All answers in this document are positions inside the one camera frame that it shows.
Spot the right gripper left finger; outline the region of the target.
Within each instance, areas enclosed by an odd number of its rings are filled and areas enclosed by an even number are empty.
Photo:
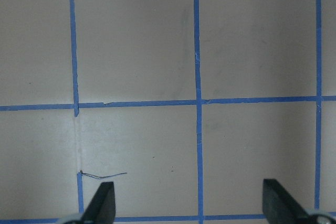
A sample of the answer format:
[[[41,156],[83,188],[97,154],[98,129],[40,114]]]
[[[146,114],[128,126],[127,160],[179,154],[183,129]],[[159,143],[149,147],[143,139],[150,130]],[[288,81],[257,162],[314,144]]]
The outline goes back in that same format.
[[[115,203],[114,183],[101,183],[79,223],[113,224],[116,216]]]

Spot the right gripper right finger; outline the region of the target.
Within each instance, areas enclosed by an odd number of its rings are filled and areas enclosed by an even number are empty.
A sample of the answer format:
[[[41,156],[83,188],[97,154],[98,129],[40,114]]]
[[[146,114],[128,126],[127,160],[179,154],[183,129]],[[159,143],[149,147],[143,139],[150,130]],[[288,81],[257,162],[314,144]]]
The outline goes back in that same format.
[[[309,214],[276,179],[264,179],[262,186],[262,210],[268,223],[309,223]]]

